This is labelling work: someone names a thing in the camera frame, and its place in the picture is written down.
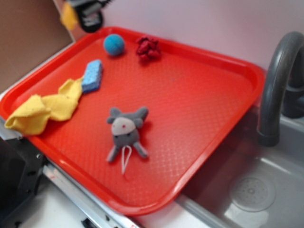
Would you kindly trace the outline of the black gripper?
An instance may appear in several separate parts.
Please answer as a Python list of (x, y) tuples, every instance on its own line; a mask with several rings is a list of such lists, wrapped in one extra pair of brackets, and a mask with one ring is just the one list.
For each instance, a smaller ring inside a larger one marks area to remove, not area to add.
[(95, 33), (104, 22), (101, 9), (112, 0), (68, 0), (67, 2), (76, 11), (82, 30), (86, 33)]

